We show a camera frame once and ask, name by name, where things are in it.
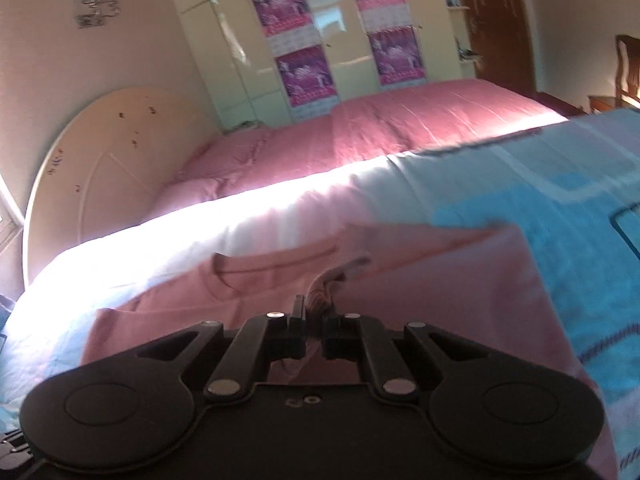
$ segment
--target window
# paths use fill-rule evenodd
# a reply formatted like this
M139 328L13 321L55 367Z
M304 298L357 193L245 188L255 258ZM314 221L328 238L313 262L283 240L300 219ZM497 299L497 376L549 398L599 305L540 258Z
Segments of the window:
M24 216L0 176L0 252L24 224Z

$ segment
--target wooden chair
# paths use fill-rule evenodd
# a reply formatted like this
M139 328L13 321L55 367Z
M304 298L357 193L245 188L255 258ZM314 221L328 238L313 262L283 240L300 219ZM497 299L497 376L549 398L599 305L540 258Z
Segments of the wooden chair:
M631 36L616 36L618 49L618 72L616 73L616 108L621 108L627 97L640 106L638 86L640 84L640 40ZM624 50L626 50L627 74L625 76Z
M640 40L625 34L616 36L618 70L616 95L589 96L591 112L607 112L614 108L640 108Z

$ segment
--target pink shirt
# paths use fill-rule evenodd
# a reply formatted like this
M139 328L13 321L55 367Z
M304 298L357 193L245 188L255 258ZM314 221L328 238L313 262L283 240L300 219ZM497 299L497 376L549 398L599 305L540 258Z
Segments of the pink shirt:
M345 269L343 282L333 280L338 266ZM116 310L98 311L82 362L204 320L238 328L252 316L290 312L297 294L330 297L338 313L375 316L389 328L411 321L439 326L565 372L597 391L572 351L516 226L347 226L335 237L295 250L243 258L214 254ZM270 378L358 381L353 365L325 362L317 352L302 362L272 367ZM589 464L604 478L617 478L608 426Z

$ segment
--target bedsheet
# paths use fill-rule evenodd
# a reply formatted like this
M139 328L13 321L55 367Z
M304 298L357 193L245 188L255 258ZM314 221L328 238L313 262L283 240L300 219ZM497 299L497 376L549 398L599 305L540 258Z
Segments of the bedsheet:
M94 311L116 307L213 252L294 248L349 222L516 222L574 351L602 388L622 468L640 474L640 115L619 110L451 153L357 162L197 204L73 248L18 301L3 333L0 420L78 364Z
M145 219L380 155L446 150L565 120L479 79L353 99L329 116L238 132L216 143L187 163Z

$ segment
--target wooden furniture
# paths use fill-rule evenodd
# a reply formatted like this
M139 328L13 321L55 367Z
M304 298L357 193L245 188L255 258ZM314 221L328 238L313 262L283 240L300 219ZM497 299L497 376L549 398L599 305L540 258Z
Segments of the wooden furniture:
M603 112L609 112L616 108L635 108L633 105L625 101L617 101L615 97L606 95L590 95L589 96L589 108L592 114L601 114Z
M157 88L112 92L80 112L31 191L25 286L63 251L138 224L164 184L216 135L193 103Z
M640 98L638 97L638 83L640 82L640 40L631 36L617 36L616 48L618 50L616 106L621 107L622 103L637 104L640 106Z
M616 108L640 108L638 97L640 82L640 40L621 34L616 36L618 70L616 71L615 96L589 96L591 113L601 113Z
M553 111L562 115L562 117L576 117L586 115L587 113L582 107L575 107L572 104L562 101L562 99L558 99L551 94L547 94L546 92L537 92L532 95L531 98L538 101L540 104L551 108Z
M535 90L533 54L524 0L461 0L470 49L482 57L476 72L520 95Z

